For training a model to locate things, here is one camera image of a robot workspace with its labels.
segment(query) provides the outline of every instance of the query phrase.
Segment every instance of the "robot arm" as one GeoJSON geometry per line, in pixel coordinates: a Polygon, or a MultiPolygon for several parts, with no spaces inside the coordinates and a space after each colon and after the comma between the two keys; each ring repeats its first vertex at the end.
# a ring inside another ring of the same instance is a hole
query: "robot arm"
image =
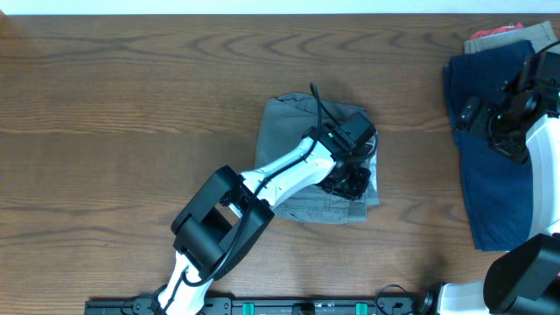
{"type": "Polygon", "coordinates": [[[560,232],[560,120],[544,115],[527,134],[533,168],[533,223],[528,238],[560,232]]]}
{"type": "Polygon", "coordinates": [[[256,170],[236,175],[228,166],[219,169],[171,226],[177,236],[173,244],[177,262],[168,286],[157,296],[159,310],[169,315],[196,314],[204,306],[210,283],[225,276],[249,252],[272,220],[271,209],[299,190],[319,184],[329,193],[359,198],[367,189],[370,175],[360,164],[374,150],[367,143],[374,134],[373,124],[356,113],[342,125],[310,128],[294,150],[256,170]],[[307,158],[301,160],[309,150],[307,158]],[[259,189],[265,180],[267,184],[259,189]],[[248,206],[257,191],[249,212],[248,206]],[[240,218],[237,224],[229,225],[215,209],[217,203],[228,206],[240,218]],[[246,228],[241,231],[232,257],[225,259],[227,248],[234,246],[232,241],[244,215],[248,215],[246,228]],[[208,277],[221,260],[226,260],[224,270],[213,279],[200,286],[189,286],[184,281],[197,283],[208,277]]]}
{"type": "MultiPolygon", "coordinates": [[[[296,149],[280,157],[276,161],[253,171],[244,171],[240,175],[243,184],[253,193],[261,181],[271,173],[281,169],[289,163],[297,160],[302,154],[311,148],[313,140],[308,136],[301,141],[296,149]]],[[[259,200],[266,200],[270,208],[287,200],[292,194],[309,185],[318,184],[329,175],[335,163],[331,157],[331,152],[322,144],[317,143],[311,155],[289,170],[281,173],[271,180],[258,194],[259,200]]],[[[231,203],[230,209],[239,217],[242,211],[239,205],[231,203]]],[[[186,255],[176,253],[175,270],[171,275],[169,284],[157,297],[157,301],[165,307],[172,297],[175,285],[178,284],[177,297],[166,310],[167,314],[193,315],[204,306],[204,296],[211,281],[199,286],[189,287],[181,281],[181,273],[185,270],[186,278],[193,283],[200,281],[199,271],[186,255]]]]}
{"type": "Polygon", "coordinates": [[[560,232],[559,75],[560,55],[537,54],[505,88],[504,110],[475,97],[466,104],[461,129],[515,163],[530,157],[533,220],[528,241],[494,262],[484,280],[436,286],[434,313],[560,313],[560,238],[553,236],[560,232]]]}

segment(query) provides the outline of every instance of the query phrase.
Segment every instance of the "red cloth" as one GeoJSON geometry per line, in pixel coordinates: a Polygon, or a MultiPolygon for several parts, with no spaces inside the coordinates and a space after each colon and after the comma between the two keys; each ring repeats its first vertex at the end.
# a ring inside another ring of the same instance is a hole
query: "red cloth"
{"type": "Polygon", "coordinates": [[[516,26],[502,26],[502,27],[498,27],[497,29],[493,29],[493,30],[488,30],[488,31],[477,31],[474,33],[474,35],[471,36],[471,39],[479,39],[481,37],[485,37],[488,35],[493,35],[493,34],[500,34],[502,32],[509,32],[509,31],[514,31],[514,30],[520,30],[523,28],[523,24],[518,23],[516,26]]]}

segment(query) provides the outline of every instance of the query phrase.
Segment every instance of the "navy blue towel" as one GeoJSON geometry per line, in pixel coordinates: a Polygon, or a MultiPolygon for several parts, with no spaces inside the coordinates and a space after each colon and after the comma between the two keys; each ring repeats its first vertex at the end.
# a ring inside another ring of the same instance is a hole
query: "navy blue towel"
{"type": "Polygon", "coordinates": [[[445,101],[455,144],[461,151],[465,208],[476,249],[511,250],[529,236],[533,216],[531,164],[512,163],[487,141],[455,129],[470,96],[501,104],[511,81],[534,53],[527,40],[475,54],[452,57],[444,68],[445,101]]]}

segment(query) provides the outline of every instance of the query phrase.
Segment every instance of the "folded clothing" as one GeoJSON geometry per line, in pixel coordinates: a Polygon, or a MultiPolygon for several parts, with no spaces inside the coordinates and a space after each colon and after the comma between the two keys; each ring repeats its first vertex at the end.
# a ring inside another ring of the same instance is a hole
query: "folded clothing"
{"type": "Polygon", "coordinates": [[[470,96],[502,104],[504,81],[511,81],[533,53],[531,43],[523,40],[452,57],[444,68],[445,100],[461,152],[463,196],[476,249],[510,250],[527,240],[533,213],[531,164],[512,163],[490,149],[487,141],[458,131],[455,125],[470,96]]]}
{"type": "Polygon", "coordinates": [[[518,23],[516,25],[498,27],[498,28],[495,28],[493,30],[477,31],[471,36],[471,39],[480,39],[480,38],[490,36],[490,35],[496,35],[496,34],[502,34],[502,33],[505,33],[505,32],[520,30],[522,28],[523,28],[523,24],[518,23]]]}
{"type": "MultiPolygon", "coordinates": [[[[508,31],[499,35],[486,36],[465,41],[465,54],[480,53],[488,49],[494,49],[505,45],[517,43],[520,40],[530,40],[536,52],[546,45],[557,41],[557,37],[549,21],[526,27],[520,30],[508,31]]],[[[549,49],[553,53],[560,53],[560,47],[549,49]]]]}
{"type": "MultiPolygon", "coordinates": [[[[351,114],[364,109],[359,106],[323,101],[328,111],[343,123],[351,114]]],[[[323,114],[323,123],[329,118],[323,114]]],[[[265,166],[293,150],[302,135],[317,124],[317,102],[309,94],[290,93],[269,99],[262,115],[261,128],[256,144],[255,168],[265,166]]],[[[366,161],[372,175],[366,192],[360,199],[350,201],[324,192],[310,185],[296,192],[274,209],[276,216],[302,222],[349,223],[363,222],[367,207],[379,205],[377,194],[377,153],[366,161]]]]}

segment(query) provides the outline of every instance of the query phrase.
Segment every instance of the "wood grain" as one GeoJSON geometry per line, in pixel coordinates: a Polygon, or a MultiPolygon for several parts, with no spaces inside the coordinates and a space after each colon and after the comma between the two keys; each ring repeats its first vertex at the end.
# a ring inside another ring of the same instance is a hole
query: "wood grain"
{"type": "Polygon", "coordinates": [[[381,206],[365,224],[275,219],[215,291],[372,296],[481,278],[441,68],[480,29],[559,16],[2,17],[1,314],[77,314],[166,283],[170,225],[222,165],[251,168],[266,100],[365,107],[381,206]]]}

